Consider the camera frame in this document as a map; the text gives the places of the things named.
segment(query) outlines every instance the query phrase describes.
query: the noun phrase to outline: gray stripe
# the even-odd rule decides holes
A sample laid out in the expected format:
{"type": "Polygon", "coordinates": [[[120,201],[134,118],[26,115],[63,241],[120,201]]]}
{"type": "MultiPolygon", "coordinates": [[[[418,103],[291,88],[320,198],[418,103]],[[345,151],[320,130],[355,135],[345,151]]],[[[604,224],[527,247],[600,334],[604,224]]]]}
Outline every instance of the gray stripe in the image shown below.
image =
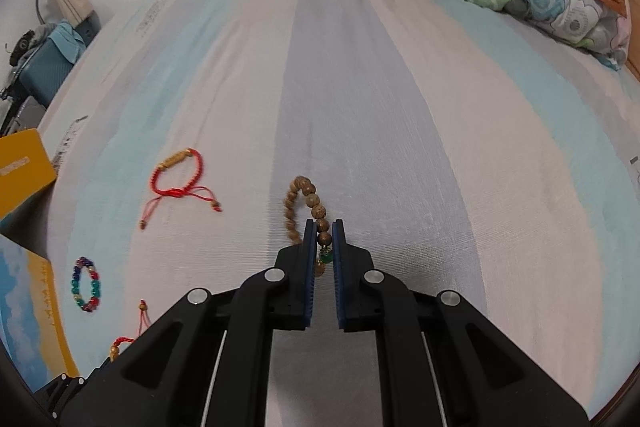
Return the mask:
{"type": "Polygon", "coordinates": [[[638,136],[636,136],[631,126],[620,115],[620,110],[616,103],[602,92],[589,70],[573,59],[565,44],[556,42],[511,16],[502,14],[501,17],[504,18],[507,25],[554,68],[557,74],[575,87],[582,102],[591,109],[600,122],[604,133],[616,151],[616,155],[629,174],[636,191],[636,197],[640,199],[638,172],[630,163],[632,158],[640,155],[640,140],[638,140],[638,136]]]}
{"type": "MultiPolygon", "coordinates": [[[[270,187],[274,253],[283,246],[282,198],[298,174],[316,184],[328,218],[343,219],[348,241],[370,250],[378,268],[418,291],[457,288],[486,311],[449,159],[369,0],[298,1],[270,187]]],[[[301,228],[309,214],[298,212],[301,228]]],[[[272,383],[296,402],[280,407],[285,427],[381,423],[373,337],[338,333],[331,277],[319,280],[314,327],[274,338],[272,383]]]]}

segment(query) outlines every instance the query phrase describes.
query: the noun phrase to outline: yellow card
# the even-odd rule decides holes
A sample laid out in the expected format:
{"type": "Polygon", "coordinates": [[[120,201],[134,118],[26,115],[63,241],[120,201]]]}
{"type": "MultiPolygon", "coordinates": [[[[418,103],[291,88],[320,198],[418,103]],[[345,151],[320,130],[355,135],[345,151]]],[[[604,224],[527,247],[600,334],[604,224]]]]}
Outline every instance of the yellow card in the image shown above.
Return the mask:
{"type": "Polygon", "coordinates": [[[36,129],[0,138],[0,220],[55,179],[36,129]]]}

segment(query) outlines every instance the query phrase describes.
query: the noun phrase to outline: green bead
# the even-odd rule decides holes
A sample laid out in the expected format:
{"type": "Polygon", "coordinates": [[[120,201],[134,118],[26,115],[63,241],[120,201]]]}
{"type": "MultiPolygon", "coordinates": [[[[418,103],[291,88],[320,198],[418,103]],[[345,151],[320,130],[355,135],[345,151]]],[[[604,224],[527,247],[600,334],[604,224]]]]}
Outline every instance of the green bead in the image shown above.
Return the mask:
{"type": "Polygon", "coordinates": [[[334,254],[329,247],[322,247],[320,249],[320,263],[329,264],[334,260],[334,254]]]}

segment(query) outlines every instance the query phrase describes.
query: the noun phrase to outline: bed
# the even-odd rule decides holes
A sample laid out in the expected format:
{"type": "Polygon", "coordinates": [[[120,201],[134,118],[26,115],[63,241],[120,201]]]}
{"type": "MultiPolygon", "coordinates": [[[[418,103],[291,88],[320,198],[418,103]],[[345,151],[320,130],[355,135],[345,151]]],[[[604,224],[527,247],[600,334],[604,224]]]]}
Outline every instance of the bed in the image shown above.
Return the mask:
{"type": "MultiPolygon", "coordinates": [[[[140,299],[153,319],[272,266],[303,174],[377,267],[460,291],[593,417],[640,361],[639,105],[626,68],[464,0],[142,0],[40,126],[59,174],[29,247],[87,375],[140,299]],[[149,175],[185,147],[223,212],[164,200],[140,230],[149,175]],[[82,255],[93,314],[68,288],[82,255]]],[[[274,337],[269,426],[382,425],[374,336],[337,330],[333,292],[328,273],[310,330],[274,337]]]]}

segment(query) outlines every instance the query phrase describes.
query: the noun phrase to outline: red cord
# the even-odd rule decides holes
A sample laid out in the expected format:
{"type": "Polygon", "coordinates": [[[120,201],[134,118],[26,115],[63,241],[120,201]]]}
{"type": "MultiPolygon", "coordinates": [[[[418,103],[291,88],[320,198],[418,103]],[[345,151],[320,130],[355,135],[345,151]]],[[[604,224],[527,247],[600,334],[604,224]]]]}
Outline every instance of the red cord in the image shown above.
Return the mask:
{"type": "Polygon", "coordinates": [[[202,176],[203,166],[202,166],[202,155],[196,151],[195,149],[188,148],[186,151],[189,152],[191,156],[195,156],[196,158],[196,173],[191,177],[189,182],[182,188],[169,188],[167,190],[162,190],[158,188],[158,178],[160,177],[160,173],[165,170],[162,166],[156,167],[153,174],[151,174],[151,179],[149,180],[149,186],[151,190],[158,194],[157,197],[146,202],[145,210],[142,212],[142,219],[140,219],[140,229],[144,230],[148,220],[151,218],[151,215],[154,213],[155,209],[158,207],[160,200],[165,197],[171,198],[183,198],[185,196],[193,196],[200,200],[209,201],[211,203],[212,208],[216,212],[222,212],[222,208],[220,208],[220,203],[216,199],[216,196],[211,190],[207,187],[203,187],[201,185],[196,185],[200,177],[202,176]],[[200,194],[196,194],[196,191],[204,190],[208,196],[201,196],[200,194]]]}
{"type": "MultiPolygon", "coordinates": [[[[140,299],[140,304],[138,305],[138,308],[140,309],[140,323],[138,325],[138,334],[136,335],[136,338],[142,335],[143,331],[145,331],[146,328],[151,327],[151,320],[149,319],[149,314],[146,312],[148,310],[148,306],[146,305],[146,302],[143,299],[140,299]]],[[[109,355],[111,358],[111,362],[113,362],[115,359],[118,358],[118,355],[120,354],[120,344],[122,343],[130,344],[135,340],[136,339],[130,339],[129,337],[118,337],[117,339],[115,339],[113,341],[113,344],[111,344],[111,350],[109,355]]]]}

